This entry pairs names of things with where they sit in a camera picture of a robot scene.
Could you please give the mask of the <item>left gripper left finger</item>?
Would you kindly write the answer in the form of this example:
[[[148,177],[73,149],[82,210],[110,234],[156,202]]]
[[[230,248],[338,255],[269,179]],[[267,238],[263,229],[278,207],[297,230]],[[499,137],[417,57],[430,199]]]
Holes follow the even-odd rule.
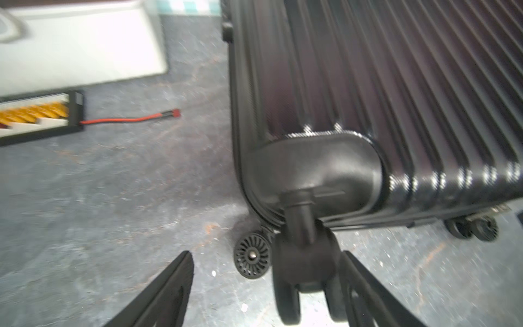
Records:
[[[106,325],[182,326],[193,276],[193,256],[183,251]]]

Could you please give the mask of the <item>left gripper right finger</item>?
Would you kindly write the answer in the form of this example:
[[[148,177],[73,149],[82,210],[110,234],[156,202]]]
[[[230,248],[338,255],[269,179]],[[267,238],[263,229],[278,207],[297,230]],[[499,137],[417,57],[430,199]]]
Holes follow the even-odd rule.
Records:
[[[350,326],[424,326],[349,251],[340,256],[339,278]]]

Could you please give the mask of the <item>black hard-shell suitcase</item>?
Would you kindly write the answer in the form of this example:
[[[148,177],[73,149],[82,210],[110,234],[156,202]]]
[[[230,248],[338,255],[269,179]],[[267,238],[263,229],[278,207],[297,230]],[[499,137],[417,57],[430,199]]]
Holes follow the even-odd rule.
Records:
[[[349,323],[335,230],[442,221],[492,242],[522,197],[521,1],[222,1],[232,145],[281,321]]]

